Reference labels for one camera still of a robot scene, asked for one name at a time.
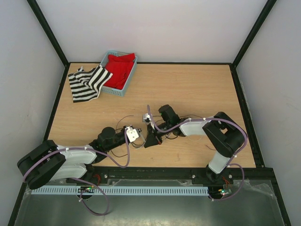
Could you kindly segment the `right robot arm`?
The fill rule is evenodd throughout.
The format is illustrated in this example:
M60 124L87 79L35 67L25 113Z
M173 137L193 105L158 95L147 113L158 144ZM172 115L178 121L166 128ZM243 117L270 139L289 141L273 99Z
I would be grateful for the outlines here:
M247 133L224 112L209 118L193 119L179 117L170 105L164 105L158 110L163 123L157 124L150 107L147 106L147 109L148 112L143 115L143 122L147 124L145 148L162 144L162 137L169 133L176 137L206 136L210 140L215 148L215 154L205 172L210 183L216 183L222 178L222 173L233 158L247 144Z

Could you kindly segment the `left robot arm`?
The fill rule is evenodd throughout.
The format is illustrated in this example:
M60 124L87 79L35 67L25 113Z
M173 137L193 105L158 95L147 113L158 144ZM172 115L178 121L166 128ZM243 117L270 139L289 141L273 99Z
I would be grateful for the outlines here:
M130 144L141 137L141 129L123 127L119 132L106 127L91 143L80 147L57 145L46 140L17 162L23 180L31 190L49 181L79 178L90 182L94 177L92 164L108 157L108 152L123 144Z

